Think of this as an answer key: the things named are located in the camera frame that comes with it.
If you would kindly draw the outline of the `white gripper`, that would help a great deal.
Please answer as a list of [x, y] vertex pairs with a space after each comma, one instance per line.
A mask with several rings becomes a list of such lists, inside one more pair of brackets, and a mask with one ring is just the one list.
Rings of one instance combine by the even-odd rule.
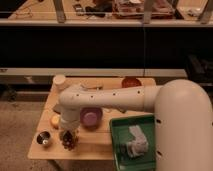
[[[80, 125], [80, 117], [69, 117], [65, 118], [64, 116], [60, 117], [60, 122], [59, 126], [63, 130], [69, 130], [69, 131], [74, 131], [75, 137], [78, 137], [79, 135], [79, 130], [77, 129]], [[59, 139], [63, 140], [64, 137], [64, 131], [61, 131], [59, 133]]]

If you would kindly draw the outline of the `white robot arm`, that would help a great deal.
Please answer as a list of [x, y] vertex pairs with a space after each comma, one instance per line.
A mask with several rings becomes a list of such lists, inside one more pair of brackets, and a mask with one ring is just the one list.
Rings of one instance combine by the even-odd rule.
[[213, 171], [213, 106], [198, 84], [173, 80], [163, 86], [88, 91], [73, 85], [59, 95], [60, 126], [78, 128], [84, 107], [152, 112], [156, 171]]

